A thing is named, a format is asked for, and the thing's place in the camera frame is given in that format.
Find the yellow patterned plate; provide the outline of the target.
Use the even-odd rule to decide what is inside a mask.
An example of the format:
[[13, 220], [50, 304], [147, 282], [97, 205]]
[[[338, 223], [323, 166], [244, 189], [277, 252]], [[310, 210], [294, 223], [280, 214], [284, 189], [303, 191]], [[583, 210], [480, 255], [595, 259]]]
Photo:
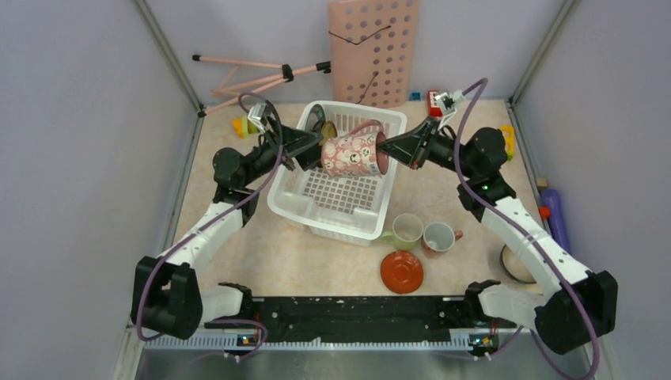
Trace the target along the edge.
[[324, 144], [325, 141], [328, 141], [329, 139], [333, 139], [338, 136], [336, 126], [332, 121], [324, 122], [323, 125], [320, 127], [320, 133], [322, 134], [321, 144]]

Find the white plate green patterned rim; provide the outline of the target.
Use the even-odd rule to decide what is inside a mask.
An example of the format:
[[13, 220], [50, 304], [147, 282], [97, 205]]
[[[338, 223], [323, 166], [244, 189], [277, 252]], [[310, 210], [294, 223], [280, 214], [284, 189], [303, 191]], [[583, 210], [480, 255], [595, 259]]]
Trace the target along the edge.
[[307, 131], [321, 133], [325, 122], [326, 115], [324, 108], [320, 104], [315, 104], [309, 110], [308, 118], [305, 123], [305, 129]]

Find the pink patterned mug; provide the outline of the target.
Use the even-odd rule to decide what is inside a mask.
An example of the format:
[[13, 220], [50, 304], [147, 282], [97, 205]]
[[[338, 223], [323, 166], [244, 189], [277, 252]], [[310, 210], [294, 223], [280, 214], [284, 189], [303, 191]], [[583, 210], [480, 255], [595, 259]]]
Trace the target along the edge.
[[345, 135], [327, 139], [321, 148], [322, 169], [330, 177], [381, 177], [389, 158], [378, 145], [386, 140], [379, 120], [366, 120]]

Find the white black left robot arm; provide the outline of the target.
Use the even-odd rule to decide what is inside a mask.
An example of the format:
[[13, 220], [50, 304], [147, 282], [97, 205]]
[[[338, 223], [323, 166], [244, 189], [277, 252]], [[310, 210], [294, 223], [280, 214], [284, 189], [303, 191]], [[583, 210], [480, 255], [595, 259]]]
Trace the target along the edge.
[[212, 159], [217, 189], [203, 217], [174, 245], [156, 257], [145, 256], [135, 267], [131, 320], [144, 342], [167, 335], [186, 340], [205, 323], [225, 318], [235, 327], [248, 325], [253, 305], [241, 287], [199, 288], [198, 273], [256, 211], [260, 192], [280, 165], [316, 147], [318, 132], [282, 126], [267, 131], [262, 143], [243, 155], [232, 147]]

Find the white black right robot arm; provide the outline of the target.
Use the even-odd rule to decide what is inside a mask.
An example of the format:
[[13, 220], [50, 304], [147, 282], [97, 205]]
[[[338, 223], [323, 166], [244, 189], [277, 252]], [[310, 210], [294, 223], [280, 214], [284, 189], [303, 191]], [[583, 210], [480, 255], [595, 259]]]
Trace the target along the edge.
[[560, 355], [614, 330], [616, 279], [574, 259], [525, 209], [500, 173], [506, 152], [499, 129], [482, 127], [461, 143], [457, 136], [443, 135], [438, 120], [427, 117], [377, 148], [410, 169], [432, 162], [455, 172], [464, 209], [504, 241], [540, 286], [541, 294], [533, 294], [496, 280], [469, 284], [464, 316], [470, 324], [485, 326], [493, 318], [513, 322], [535, 332]]

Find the white plastic dish rack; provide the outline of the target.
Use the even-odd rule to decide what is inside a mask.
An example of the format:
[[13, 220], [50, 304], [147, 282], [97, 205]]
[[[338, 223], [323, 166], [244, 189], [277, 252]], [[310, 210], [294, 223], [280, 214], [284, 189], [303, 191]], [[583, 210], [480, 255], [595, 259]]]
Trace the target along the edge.
[[[313, 101], [305, 106], [296, 128], [306, 130], [311, 111], [320, 106], [342, 136], [361, 122], [379, 120], [389, 138], [405, 132], [408, 118], [394, 110], [339, 101]], [[267, 195], [267, 205], [290, 225], [307, 227], [321, 237], [368, 246], [383, 231], [398, 163], [377, 177], [330, 177], [322, 169], [289, 171], [282, 167]]]

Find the red white toy block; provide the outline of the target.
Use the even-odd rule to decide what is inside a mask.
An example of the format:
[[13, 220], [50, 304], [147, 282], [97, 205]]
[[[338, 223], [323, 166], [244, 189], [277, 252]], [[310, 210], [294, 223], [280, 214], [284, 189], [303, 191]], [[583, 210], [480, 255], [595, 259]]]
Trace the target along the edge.
[[436, 101], [436, 96], [440, 93], [437, 90], [429, 90], [426, 94], [426, 106], [427, 113], [429, 116], [433, 117], [442, 117], [443, 112], [438, 101]]

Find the striped colourful toy block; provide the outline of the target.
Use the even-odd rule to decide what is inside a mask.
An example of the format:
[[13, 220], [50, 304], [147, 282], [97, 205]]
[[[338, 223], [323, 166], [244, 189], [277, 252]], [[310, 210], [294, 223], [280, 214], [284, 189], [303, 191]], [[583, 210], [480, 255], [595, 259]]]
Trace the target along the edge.
[[240, 139], [246, 139], [259, 133], [256, 125], [247, 116], [233, 119], [231, 124]]

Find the light green mug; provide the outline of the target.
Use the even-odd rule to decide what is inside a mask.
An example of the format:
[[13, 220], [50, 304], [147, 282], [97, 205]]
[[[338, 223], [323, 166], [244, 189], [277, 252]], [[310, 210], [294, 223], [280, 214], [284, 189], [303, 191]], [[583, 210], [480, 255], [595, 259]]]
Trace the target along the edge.
[[380, 236], [380, 241], [395, 249], [412, 250], [423, 236], [422, 220], [413, 214], [398, 215], [392, 221], [391, 230]]

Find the pink mug white interior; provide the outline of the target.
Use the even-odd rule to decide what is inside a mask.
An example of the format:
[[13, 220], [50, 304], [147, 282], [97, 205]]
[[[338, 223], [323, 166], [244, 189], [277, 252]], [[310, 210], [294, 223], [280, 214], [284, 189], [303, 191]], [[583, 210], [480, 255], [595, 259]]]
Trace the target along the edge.
[[464, 236], [443, 222], [432, 222], [424, 228], [421, 247], [425, 257], [437, 258], [449, 251]]

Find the yellow triangle toy block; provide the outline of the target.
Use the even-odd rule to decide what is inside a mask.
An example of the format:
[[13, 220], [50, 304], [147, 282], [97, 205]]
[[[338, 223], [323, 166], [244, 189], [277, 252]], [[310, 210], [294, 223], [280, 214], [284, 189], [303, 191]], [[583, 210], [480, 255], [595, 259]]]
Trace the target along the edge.
[[507, 161], [509, 162], [514, 158], [516, 152], [515, 130], [511, 125], [502, 125], [499, 130], [502, 132], [502, 136], [505, 140], [505, 151]]

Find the pink perforated board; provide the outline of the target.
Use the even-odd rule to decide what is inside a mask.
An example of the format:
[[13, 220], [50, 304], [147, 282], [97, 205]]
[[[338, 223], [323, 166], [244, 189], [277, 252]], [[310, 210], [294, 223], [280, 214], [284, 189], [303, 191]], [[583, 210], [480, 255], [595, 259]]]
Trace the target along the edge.
[[335, 101], [377, 108], [407, 101], [420, 0], [329, 2]]

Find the orange saucer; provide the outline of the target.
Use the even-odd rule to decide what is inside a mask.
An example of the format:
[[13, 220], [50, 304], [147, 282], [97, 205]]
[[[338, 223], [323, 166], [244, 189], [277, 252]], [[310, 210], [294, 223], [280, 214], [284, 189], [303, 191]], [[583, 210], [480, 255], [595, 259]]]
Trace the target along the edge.
[[382, 283], [392, 292], [400, 295], [417, 291], [423, 284], [424, 271], [419, 258], [406, 250], [388, 254], [381, 262]]

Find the purple bottle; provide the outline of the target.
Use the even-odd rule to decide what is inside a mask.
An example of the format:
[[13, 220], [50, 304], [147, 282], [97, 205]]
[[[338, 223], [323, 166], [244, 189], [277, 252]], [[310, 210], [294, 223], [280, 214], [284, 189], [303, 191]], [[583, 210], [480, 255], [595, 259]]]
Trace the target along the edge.
[[546, 188], [540, 193], [540, 217], [548, 221], [551, 234], [555, 241], [567, 252], [571, 251], [566, 225], [562, 213], [562, 203], [559, 193], [552, 188]]

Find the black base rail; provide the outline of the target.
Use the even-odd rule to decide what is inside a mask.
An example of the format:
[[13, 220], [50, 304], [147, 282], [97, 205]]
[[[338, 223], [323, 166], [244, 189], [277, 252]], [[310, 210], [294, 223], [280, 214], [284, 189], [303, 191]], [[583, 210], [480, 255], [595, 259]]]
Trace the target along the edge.
[[477, 321], [463, 298], [437, 295], [254, 298], [235, 318], [265, 326], [269, 343], [447, 342], [458, 329], [513, 327]]

